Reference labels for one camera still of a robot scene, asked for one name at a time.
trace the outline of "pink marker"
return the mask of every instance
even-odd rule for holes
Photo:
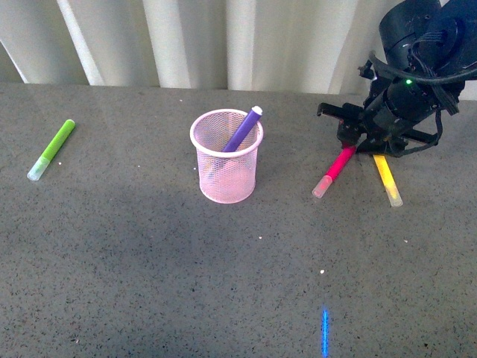
[[[328,172],[321,178],[317,186],[313,189],[312,193],[317,198],[322,198],[329,186],[339,176],[348,160],[355,154],[356,147],[350,146],[344,148],[335,162],[329,167]]]

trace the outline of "pen holder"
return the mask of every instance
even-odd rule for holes
[[[241,110],[213,110],[197,118],[191,126],[200,190],[217,203],[237,203],[255,189],[256,156],[263,138],[260,122],[253,126],[237,151],[222,152],[246,115]]]

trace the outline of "curtain fold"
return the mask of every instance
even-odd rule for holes
[[[364,95],[399,2],[3,0],[0,81]]]

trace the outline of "blue light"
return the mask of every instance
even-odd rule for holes
[[[321,354],[328,357],[328,311],[323,310],[323,324],[321,327]]]

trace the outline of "black cable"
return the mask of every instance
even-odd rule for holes
[[[477,76],[477,68],[475,68],[475,69],[470,69],[468,71],[461,72],[455,75],[443,76],[439,78],[428,78],[428,77],[412,75],[409,72],[396,69],[382,62],[379,58],[377,58],[376,53],[374,51],[370,52],[369,58],[370,58],[370,61],[373,63],[374,69],[377,72],[387,72],[390,75],[393,75],[399,78],[406,78],[416,82],[417,84],[428,84],[428,85],[451,84],[453,82],[466,81]]]

